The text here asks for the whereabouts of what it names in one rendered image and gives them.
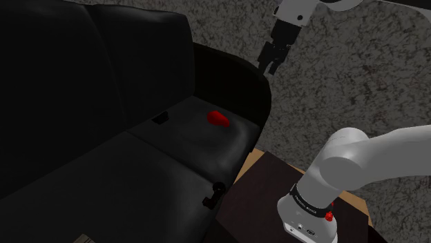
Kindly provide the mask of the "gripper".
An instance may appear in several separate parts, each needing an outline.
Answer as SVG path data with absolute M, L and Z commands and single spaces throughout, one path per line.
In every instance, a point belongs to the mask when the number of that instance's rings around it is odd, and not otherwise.
M 266 41 L 258 56 L 259 71 L 266 71 L 271 64 L 268 73 L 274 75 L 280 64 L 286 60 L 291 45 L 295 43 L 301 29 L 300 26 L 278 19 L 271 31 L 272 43 Z

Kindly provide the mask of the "red rounded object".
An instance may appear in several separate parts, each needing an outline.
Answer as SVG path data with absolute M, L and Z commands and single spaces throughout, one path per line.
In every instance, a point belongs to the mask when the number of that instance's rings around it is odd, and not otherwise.
M 207 121 L 214 126 L 229 127 L 230 125 L 228 118 L 217 110 L 207 113 Z

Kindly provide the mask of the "small black box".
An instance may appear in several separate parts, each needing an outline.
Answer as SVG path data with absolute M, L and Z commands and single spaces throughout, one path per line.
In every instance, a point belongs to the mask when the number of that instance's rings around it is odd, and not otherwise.
M 160 125 L 164 122 L 167 122 L 169 120 L 169 113 L 165 110 L 164 112 L 160 113 L 158 116 L 152 118 L 152 122 L 155 122 L 156 124 Z

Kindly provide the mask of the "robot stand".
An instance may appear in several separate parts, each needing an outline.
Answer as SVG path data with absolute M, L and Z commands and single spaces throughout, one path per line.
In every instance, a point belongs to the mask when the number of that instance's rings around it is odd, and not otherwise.
M 243 168 L 203 243 L 302 243 L 285 231 L 277 211 L 278 200 L 302 173 L 269 152 L 252 152 Z M 338 243 L 387 243 L 368 224 L 369 215 L 356 208 L 366 207 L 364 200 L 342 193 L 334 202 Z

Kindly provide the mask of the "black leather sofa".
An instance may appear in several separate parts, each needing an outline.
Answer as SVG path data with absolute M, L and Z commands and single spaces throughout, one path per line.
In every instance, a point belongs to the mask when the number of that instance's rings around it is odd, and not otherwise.
M 0 0 L 0 243 L 203 243 L 270 109 L 183 14 Z

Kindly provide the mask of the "tan flat box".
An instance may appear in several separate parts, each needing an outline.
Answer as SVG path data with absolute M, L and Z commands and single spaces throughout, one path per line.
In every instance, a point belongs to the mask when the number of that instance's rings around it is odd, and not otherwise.
M 95 242 L 86 234 L 82 233 L 73 243 L 95 243 Z

